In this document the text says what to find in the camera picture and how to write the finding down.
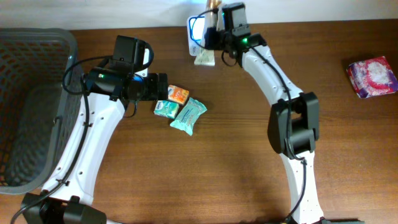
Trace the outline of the white floral lotion tube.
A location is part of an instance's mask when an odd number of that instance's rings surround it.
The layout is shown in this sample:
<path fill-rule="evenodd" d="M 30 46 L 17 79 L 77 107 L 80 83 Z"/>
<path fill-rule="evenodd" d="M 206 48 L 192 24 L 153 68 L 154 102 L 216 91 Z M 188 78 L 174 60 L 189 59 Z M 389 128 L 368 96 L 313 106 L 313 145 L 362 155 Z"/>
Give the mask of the white floral lotion tube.
<path fill-rule="evenodd" d="M 206 33 L 216 30 L 216 24 L 218 20 L 218 7 L 222 3 L 222 0 L 207 0 L 206 9 L 204 12 L 197 15 L 195 18 L 192 29 L 197 29 L 196 23 L 199 18 L 203 18 L 203 28 L 201 29 L 200 40 L 193 38 L 194 43 L 198 46 L 198 53 L 194 61 L 195 65 L 215 66 L 214 50 L 211 47 L 207 47 L 208 42 Z"/>

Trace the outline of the orange Kleenex tissue pack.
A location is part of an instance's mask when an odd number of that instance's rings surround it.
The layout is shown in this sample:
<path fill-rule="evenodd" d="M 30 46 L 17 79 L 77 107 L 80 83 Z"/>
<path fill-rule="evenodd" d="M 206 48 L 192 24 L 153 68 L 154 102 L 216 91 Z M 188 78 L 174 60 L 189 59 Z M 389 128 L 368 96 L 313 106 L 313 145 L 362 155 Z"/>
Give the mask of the orange Kleenex tissue pack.
<path fill-rule="evenodd" d="M 189 91 L 175 85 L 168 87 L 168 100 L 180 105 L 184 105 L 189 97 Z"/>

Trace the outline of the teal Kleenex tissue pack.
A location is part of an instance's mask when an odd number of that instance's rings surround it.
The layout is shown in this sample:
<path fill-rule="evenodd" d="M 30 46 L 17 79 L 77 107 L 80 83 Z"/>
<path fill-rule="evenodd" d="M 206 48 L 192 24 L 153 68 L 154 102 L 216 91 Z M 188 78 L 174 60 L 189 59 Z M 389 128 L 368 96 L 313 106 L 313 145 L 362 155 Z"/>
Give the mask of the teal Kleenex tissue pack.
<path fill-rule="evenodd" d="M 174 119 L 178 113 L 179 107 L 180 105 L 178 103 L 167 100 L 158 100 L 155 105 L 154 114 Z"/>

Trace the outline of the teal toilet wipes pack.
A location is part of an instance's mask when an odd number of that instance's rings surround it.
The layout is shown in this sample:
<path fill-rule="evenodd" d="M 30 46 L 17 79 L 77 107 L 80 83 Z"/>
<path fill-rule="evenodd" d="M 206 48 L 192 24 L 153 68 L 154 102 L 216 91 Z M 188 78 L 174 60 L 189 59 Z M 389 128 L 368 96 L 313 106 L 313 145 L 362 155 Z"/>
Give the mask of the teal toilet wipes pack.
<path fill-rule="evenodd" d="M 181 112 L 179 112 L 174 121 L 171 122 L 170 126 L 181 131 L 185 131 L 191 136 L 193 134 L 194 124 L 206 111 L 207 108 L 203 103 L 193 98 L 189 98 L 187 104 L 183 107 Z"/>

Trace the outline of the red purple pad package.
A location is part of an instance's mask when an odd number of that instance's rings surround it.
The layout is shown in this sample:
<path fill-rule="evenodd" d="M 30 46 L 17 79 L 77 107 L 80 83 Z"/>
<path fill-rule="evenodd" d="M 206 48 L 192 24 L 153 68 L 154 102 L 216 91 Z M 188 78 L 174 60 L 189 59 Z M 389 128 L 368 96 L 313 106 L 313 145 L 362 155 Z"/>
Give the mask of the red purple pad package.
<path fill-rule="evenodd" d="M 351 63 L 346 72 L 359 98 L 397 92 L 397 78 L 385 56 Z"/>

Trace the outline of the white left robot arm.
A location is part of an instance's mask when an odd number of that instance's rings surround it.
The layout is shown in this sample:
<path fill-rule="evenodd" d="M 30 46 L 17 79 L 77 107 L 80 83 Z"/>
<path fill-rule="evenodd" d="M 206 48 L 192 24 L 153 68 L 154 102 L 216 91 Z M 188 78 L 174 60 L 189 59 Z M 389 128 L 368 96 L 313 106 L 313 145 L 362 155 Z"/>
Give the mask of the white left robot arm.
<path fill-rule="evenodd" d="M 80 78 L 81 104 L 63 154 L 40 194 L 25 194 L 14 214 L 27 223 L 111 223 L 93 208 L 93 195 L 109 140 L 129 105 L 165 100 L 167 75 L 148 73 L 154 59 L 149 43 L 128 36 L 116 38 L 112 55 Z"/>

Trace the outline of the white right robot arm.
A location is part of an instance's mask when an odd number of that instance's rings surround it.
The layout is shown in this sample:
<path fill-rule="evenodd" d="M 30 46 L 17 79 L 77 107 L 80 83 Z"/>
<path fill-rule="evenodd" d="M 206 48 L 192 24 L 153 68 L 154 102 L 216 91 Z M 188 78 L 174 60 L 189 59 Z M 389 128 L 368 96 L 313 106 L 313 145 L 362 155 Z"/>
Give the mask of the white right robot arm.
<path fill-rule="evenodd" d="M 243 68 L 271 107 L 267 135 L 287 174 L 291 208 L 284 223 L 325 223 L 315 181 L 319 102 L 292 83 L 273 58 L 261 34 L 253 34 L 242 2 L 207 8 L 205 48 L 220 50 Z"/>

